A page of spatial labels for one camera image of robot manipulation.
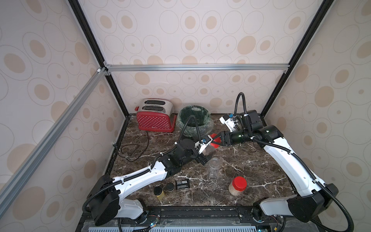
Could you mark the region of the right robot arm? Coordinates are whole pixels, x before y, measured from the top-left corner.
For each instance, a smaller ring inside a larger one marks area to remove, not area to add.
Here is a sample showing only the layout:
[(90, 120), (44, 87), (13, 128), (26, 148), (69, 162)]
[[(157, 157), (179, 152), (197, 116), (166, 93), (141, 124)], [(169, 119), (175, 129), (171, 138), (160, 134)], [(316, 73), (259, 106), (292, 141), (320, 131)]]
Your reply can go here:
[(255, 142), (280, 165), (291, 181), (296, 195), (281, 198), (267, 198), (258, 202), (258, 207), (267, 216), (282, 215), (295, 217), (301, 222), (311, 221), (317, 227), (330, 232), (315, 218), (335, 203), (347, 220), (347, 232), (355, 228), (350, 213), (337, 199), (338, 188), (327, 184), (294, 152), (284, 135), (273, 125), (249, 132), (248, 129), (222, 131), (214, 136), (213, 143), (227, 147), (244, 142)]

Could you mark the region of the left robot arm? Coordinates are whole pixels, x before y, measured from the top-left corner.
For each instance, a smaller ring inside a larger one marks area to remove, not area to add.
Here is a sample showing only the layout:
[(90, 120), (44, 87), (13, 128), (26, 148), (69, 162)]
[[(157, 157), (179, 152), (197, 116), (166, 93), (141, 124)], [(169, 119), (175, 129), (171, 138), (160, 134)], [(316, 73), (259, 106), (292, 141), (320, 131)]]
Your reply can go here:
[(82, 206), (83, 212), (92, 216), (96, 226), (114, 218), (143, 220), (147, 213), (144, 202), (129, 200), (127, 197), (154, 182), (172, 177), (192, 161), (205, 165), (212, 158), (212, 154), (204, 155), (204, 150), (204, 146), (198, 149), (176, 145), (157, 156), (148, 167), (124, 176), (100, 177)]

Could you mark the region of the clear oatmeal jar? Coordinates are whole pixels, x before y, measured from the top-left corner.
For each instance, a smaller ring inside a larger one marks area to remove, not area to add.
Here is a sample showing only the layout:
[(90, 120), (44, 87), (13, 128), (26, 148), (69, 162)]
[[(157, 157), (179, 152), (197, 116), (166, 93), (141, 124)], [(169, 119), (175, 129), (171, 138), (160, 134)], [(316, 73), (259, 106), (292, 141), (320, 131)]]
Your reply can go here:
[(211, 158), (207, 163), (207, 174), (210, 178), (218, 178), (221, 160), (218, 157)]

